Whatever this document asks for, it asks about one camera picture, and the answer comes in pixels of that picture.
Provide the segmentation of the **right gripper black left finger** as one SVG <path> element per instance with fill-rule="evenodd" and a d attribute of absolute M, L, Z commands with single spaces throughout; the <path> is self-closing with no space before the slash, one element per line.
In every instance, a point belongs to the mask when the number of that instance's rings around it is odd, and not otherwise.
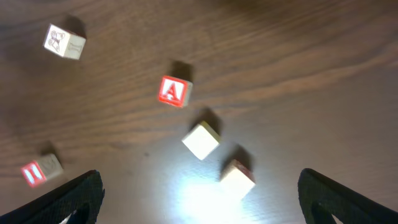
<path fill-rule="evenodd" d="M 95 224 L 104 199 L 100 173 L 90 170 L 45 195 L 1 215 L 4 224 Z"/>

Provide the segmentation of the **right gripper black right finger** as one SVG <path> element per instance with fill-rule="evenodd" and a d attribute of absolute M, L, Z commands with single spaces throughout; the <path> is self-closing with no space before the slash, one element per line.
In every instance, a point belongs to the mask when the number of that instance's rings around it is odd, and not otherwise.
<path fill-rule="evenodd" d="M 298 199 L 307 223 L 397 223 L 397 212 L 310 168 L 300 173 Z"/>

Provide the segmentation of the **red letter I block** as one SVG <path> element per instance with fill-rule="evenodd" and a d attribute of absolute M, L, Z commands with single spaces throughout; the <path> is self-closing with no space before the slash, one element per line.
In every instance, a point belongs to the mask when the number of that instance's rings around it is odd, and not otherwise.
<path fill-rule="evenodd" d="M 27 184 L 34 188 L 63 173 L 63 168 L 55 154 L 47 154 L 21 167 Z"/>

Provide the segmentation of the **red letter A block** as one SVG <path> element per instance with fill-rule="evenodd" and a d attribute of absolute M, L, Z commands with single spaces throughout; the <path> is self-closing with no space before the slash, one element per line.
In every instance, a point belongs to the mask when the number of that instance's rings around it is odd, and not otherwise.
<path fill-rule="evenodd" d="M 160 102 L 183 108 L 188 105 L 193 83 L 180 78 L 163 76 L 158 93 Z"/>

